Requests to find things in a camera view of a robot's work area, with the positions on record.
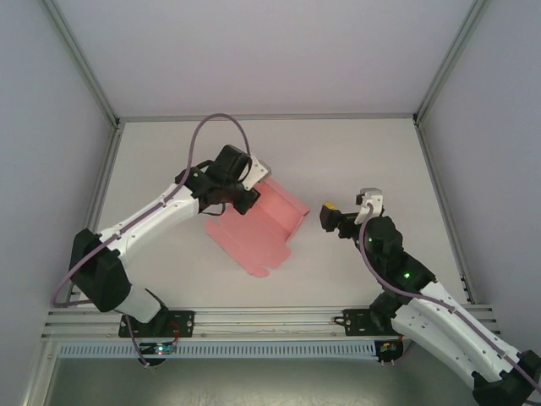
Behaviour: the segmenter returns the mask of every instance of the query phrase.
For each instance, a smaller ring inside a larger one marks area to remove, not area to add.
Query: white wall
[[[473,0],[57,0],[121,117],[414,112]]]
[[[494,0],[426,123],[475,288],[541,353],[541,2]]]
[[[11,406],[109,127],[37,1],[1,1],[0,38],[0,403]]]

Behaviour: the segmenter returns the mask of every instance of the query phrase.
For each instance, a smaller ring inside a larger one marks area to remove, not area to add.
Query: aluminum frame
[[[470,298],[475,300],[473,287],[467,282],[469,272],[466,262],[456,237],[454,222],[452,221],[449,206],[446,203],[445,194],[441,188],[440,178],[434,166],[434,159],[430,154],[429,145],[423,132],[423,121],[435,104],[445,82],[456,62],[460,58],[478,22],[484,15],[491,0],[475,0],[458,31],[449,51],[447,52],[436,76],[434,77],[425,97],[423,98],[415,114],[274,114],[274,115],[241,115],[242,120],[265,120],[265,119],[360,119],[360,118],[412,118],[418,131],[419,143],[424,154],[427,169],[433,182],[434,192],[442,215],[451,248],[456,258],[459,270],[463,273],[465,290]],[[96,230],[101,209],[103,207],[107,187],[112,175],[114,162],[121,141],[123,128],[126,123],[132,122],[155,122],[155,121],[198,121],[201,116],[188,117],[138,117],[119,119],[97,78],[86,61],[76,38],[68,27],[66,19],[55,0],[38,0],[42,5],[47,17],[51,20],[57,31],[60,41],[66,47],[69,56],[81,74],[83,81],[89,88],[90,93],[96,99],[97,104],[104,115],[112,124],[113,130],[110,135],[109,146],[104,157],[99,177],[93,191],[92,202],[88,210],[85,226]],[[470,304],[465,308],[472,312],[489,330],[500,333],[497,323],[489,305]],[[343,327],[332,323],[332,317],[342,315],[342,308],[275,308],[275,309],[195,309],[196,322],[194,325],[194,337],[189,342],[210,343],[216,341],[259,341],[262,343],[277,343],[281,341],[297,342],[351,342],[358,337],[347,337]],[[101,314],[93,309],[68,309],[52,310],[47,318],[41,341],[36,349],[34,361],[30,368],[30,377],[27,381],[23,405],[42,406],[46,401],[47,391],[51,385],[58,355],[64,345],[70,343],[116,343],[126,342],[127,339],[117,336],[117,326],[120,315]],[[378,339],[395,337],[378,337]],[[375,337],[363,337],[363,340],[374,340]]]
[[[464,306],[494,334],[499,334],[498,325],[492,309],[484,304],[468,304]],[[329,343],[344,346],[349,350],[339,354],[339,358],[373,359],[372,354],[355,348],[373,346],[375,340],[392,340],[397,336],[364,336],[348,337],[343,326],[338,326],[332,318],[341,316],[343,308],[260,308],[260,309],[191,309],[196,312],[194,320],[194,336],[183,338],[185,345],[201,344],[215,347],[216,344],[235,343],[242,347],[245,343],[251,346],[259,343],[259,348],[285,344],[285,346],[310,348],[311,344],[325,348]],[[121,315],[117,313],[100,313],[96,309],[60,309],[51,310],[41,337],[36,359],[33,363],[30,379],[23,399],[24,406],[42,406],[45,404],[48,389],[54,377],[55,365],[63,356],[63,348],[84,347],[97,344],[108,345],[129,343],[129,338],[117,335]],[[81,352],[80,358],[103,358],[102,353],[94,357],[89,352]],[[250,355],[252,358],[269,358],[262,354]],[[173,354],[170,358],[182,358]],[[192,358],[229,358],[225,354],[200,352]]]

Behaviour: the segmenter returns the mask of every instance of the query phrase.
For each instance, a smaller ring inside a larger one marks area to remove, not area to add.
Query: cable
[[[372,267],[372,264],[370,264],[368,255],[366,253],[366,248],[364,247],[364,233],[366,231],[366,225],[368,224],[370,218],[372,217],[372,214],[374,213],[374,206],[372,204],[368,203],[369,207],[369,213],[366,216],[366,218],[363,221],[363,225],[361,226],[361,229],[358,234],[358,250],[361,253],[361,256],[363,257],[364,264],[369,269],[369,272],[372,274],[372,276],[375,277],[376,281],[383,286],[386,289],[389,289],[391,292],[394,292],[395,294],[400,294],[401,296],[405,296],[407,298],[412,299],[420,299],[420,300],[427,300],[431,303],[434,303],[436,305],[440,305],[444,309],[447,309],[452,314],[456,315],[460,320],[464,322],[468,327],[470,327],[473,332],[475,332],[483,341],[485,341],[502,359],[507,361],[513,368],[515,368],[519,374],[522,375],[522,377],[530,384],[532,387],[541,393],[541,386],[530,376],[526,373],[526,371],[517,364],[509,355],[505,353],[504,350],[502,350],[500,347],[498,347],[496,344],[490,340],[481,330],[477,328],[463,313],[461,313],[456,307],[451,306],[450,304],[447,304],[445,301],[432,298],[430,296],[425,296],[423,294],[412,294],[410,292],[406,292],[405,290],[401,290],[399,288],[395,288],[390,283],[388,283],[383,277],[381,277],[378,272]]]
[[[409,343],[409,346],[406,348],[406,351],[404,351],[404,352],[402,353],[402,355],[400,356],[399,359],[395,359],[395,360],[392,361],[392,362],[385,362],[385,365],[392,365],[392,366],[394,367],[394,366],[397,366],[397,365],[401,364],[402,361],[403,361],[405,358],[407,358],[407,356],[411,353],[413,345],[414,345],[414,342],[411,341],[411,342]]]
[[[171,344],[175,345],[175,351],[176,351],[177,345],[178,345],[178,339],[180,338],[180,326],[174,321],[169,321],[169,324],[177,328],[177,332],[175,333],[175,339],[171,341]]]
[[[139,348],[139,345],[137,344],[137,342],[135,341],[135,336],[134,336],[134,330],[132,329],[132,323],[131,321],[129,320],[129,315],[123,315],[123,318],[126,320],[126,326],[128,326],[128,331],[129,331],[129,337],[132,339],[132,344],[134,345],[135,347],[135,352],[137,353],[137,355],[139,356],[139,359],[141,360],[141,363],[145,366],[145,368],[147,366],[150,365],[149,361],[146,360],[146,358],[144,357],[144,355],[141,353],[141,349]]]
[[[240,123],[237,121],[237,119],[230,116],[229,114],[225,114],[225,113],[222,113],[222,112],[218,112],[216,114],[211,114],[210,116],[203,118],[203,120],[201,120],[201,122],[195,128],[194,134],[192,135],[192,140],[191,140],[190,145],[189,145],[188,162],[186,164],[186,170],[184,171],[184,175],[180,179],[180,182],[178,183],[178,185],[172,190],[172,192],[165,197],[164,203],[167,203],[170,199],[172,199],[173,196],[186,183],[186,179],[188,179],[188,176],[189,176],[189,169],[192,167],[192,161],[193,161],[193,158],[194,158],[195,140],[197,139],[197,136],[199,135],[199,132],[201,131],[201,128],[203,127],[203,125],[205,125],[205,123],[207,123],[208,121],[211,121],[214,118],[226,118],[229,121],[232,121],[237,126],[237,128],[240,130],[241,135],[244,138],[244,144],[246,145],[246,153],[248,155],[250,155],[250,145],[249,145],[249,142],[248,142],[248,137],[246,136],[246,133],[244,132],[243,126],[240,125]],[[105,249],[115,239],[121,239],[123,234],[125,234],[130,228],[132,228],[133,226],[135,226],[138,223],[142,222],[148,216],[153,214],[158,209],[161,209],[162,207],[163,207],[163,204],[161,202],[155,204],[149,210],[143,212],[142,214],[137,216],[134,220],[132,220],[131,222],[129,222],[128,224],[126,224],[125,226],[120,228],[117,233],[113,234],[109,239],[105,240],[100,245],[95,247],[91,252],[89,252],[87,255],[85,255],[79,262],[77,262],[77,264],[75,264],[75,266],[69,270],[69,272],[63,277],[62,281],[60,281],[60,283],[58,284],[54,294],[52,295],[51,305],[53,307],[69,307],[69,306],[75,306],[75,305],[81,305],[81,304],[86,305],[86,304],[92,303],[90,300],[77,300],[77,301],[73,301],[73,302],[67,301],[67,302],[64,302],[64,303],[59,303],[59,302],[57,302],[57,296],[60,293],[60,291],[62,290],[63,286],[66,284],[66,282],[75,273],[77,273],[79,271],[79,269],[86,262],[88,262],[90,259],[92,259],[101,250]]]
[[[208,211],[202,211],[201,214],[205,214],[206,216],[214,216],[214,217],[219,217],[221,216],[223,213],[226,212],[226,204],[225,203],[222,203],[221,204],[221,210],[219,213],[211,213],[211,212],[208,212]]]

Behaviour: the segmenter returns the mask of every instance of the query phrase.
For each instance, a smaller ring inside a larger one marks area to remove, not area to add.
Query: white surface
[[[540,1],[494,1],[426,123],[476,291],[538,354],[540,21]]]
[[[0,403],[16,405],[109,128],[36,1],[0,2]]]
[[[465,300],[412,120],[242,124],[253,153],[271,167],[273,179],[312,209],[289,242],[291,257],[267,278],[251,277],[206,235],[204,223],[211,217],[197,216],[140,251],[128,269],[133,283],[170,306],[369,305],[380,293],[379,285],[353,242],[321,229],[319,213],[326,200],[344,211],[356,210],[355,194],[377,186],[385,194],[386,213],[405,235],[406,249],[459,301]],[[100,228],[154,199],[183,170],[196,125],[126,125]],[[214,159],[226,143],[243,145],[232,123],[206,124],[194,162]]]
[[[414,112],[472,0],[57,0],[120,117]]]

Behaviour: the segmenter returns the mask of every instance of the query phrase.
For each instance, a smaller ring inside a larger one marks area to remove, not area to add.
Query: white robotic arm
[[[384,288],[370,306],[374,323],[411,338],[446,363],[473,389],[482,406],[520,406],[538,387],[541,359],[519,352],[470,315],[434,274],[402,247],[402,235],[383,217],[380,190],[362,189],[359,213],[342,214],[325,204],[320,213],[326,231],[339,230],[355,246]]]
[[[82,265],[72,281],[98,310],[131,315],[141,323],[156,324],[159,331],[167,319],[167,307],[148,290],[132,285],[125,269],[148,242],[208,206],[229,203],[245,214],[260,197],[254,186],[270,173],[255,156],[226,145],[215,161],[191,167],[188,176],[182,172],[175,183],[131,217],[98,234],[87,229],[78,233],[72,267],[96,247],[103,248]]]

